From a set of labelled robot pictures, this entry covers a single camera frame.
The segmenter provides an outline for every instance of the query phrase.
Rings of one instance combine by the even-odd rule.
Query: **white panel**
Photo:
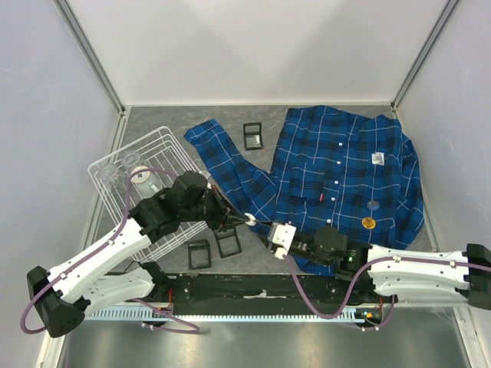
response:
[[[19,328],[25,275],[79,249],[95,196],[87,166],[117,113],[51,1],[2,2],[0,44],[0,365],[30,367],[42,335]],[[41,326],[35,312],[28,326]]]
[[[442,250],[491,248],[491,2],[462,2],[400,107]],[[491,312],[473,310],[491,352]]]
[[[389,101],[445,0],[71,0],[125,104]]]

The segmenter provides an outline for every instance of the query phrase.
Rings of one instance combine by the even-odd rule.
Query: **tag on shirt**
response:
[[[374,165],[383,165],[384,164],[384,153],[376,152],[371,154],[371,163]]]

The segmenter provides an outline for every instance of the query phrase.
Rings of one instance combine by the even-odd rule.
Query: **yellow round object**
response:
[[[361,220],[361,224],[364,228],[373,229],[376,222],[372,219],[372,217],[365,217],[363,220]]]

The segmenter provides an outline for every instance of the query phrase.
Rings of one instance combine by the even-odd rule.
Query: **plaid shirt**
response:
[[[246,161],[225,130],[209,120],[187,131],[231,203],[258,220],[291,221],[313,235],[331,224],[350,239],[405,249],[423,226],[420,168],[398,120],[316,106],[288,110],[271,172]],[[373,153],[384,164],[372,163]],[[369,201],[380,204],[369,209]],[[365,228],[364,218],[375,220]],[[267,235],[269,228],[254,230]],[[330,274],[298,261],[304,271]]]

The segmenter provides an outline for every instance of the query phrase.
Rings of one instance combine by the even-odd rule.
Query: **dish rack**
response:
[[[91,176],[104,207],[108,211],[114,225],[119,224],[123,218],[124,193],[107,189],[101,181],[101,169],[108,163],[116,164],[118,168],[121,169],[122,173],[124,173],[125,177],[122,179],[126,182],[127,173],[124,172],[121,157],[131,150],[137,151],[140,154],[141,159],[145,159],[151,167],[164,169],[175,175],[181,175],[185,171],[199,172],[196,164],[166,126],[162,126],[161,128],[148,133],[146,136],[142,136],[138,140],[112,152],[104,158],[99,159],[95,163],[90,164],[88,167],[89,175]],[[173,176],[162,173],[157,173],[156,175],[159,177],[164,187],[172,186],[174,181]],[[131,208],[133,208],[141,199],[141,195],[132,183],[132,187],[130,187]],[[207,228],[205,222],[183,222],[176,232],[163,237],[148,248],[137,251],[132,255],[132,259],[138,262],[156,261],[205,228]]]

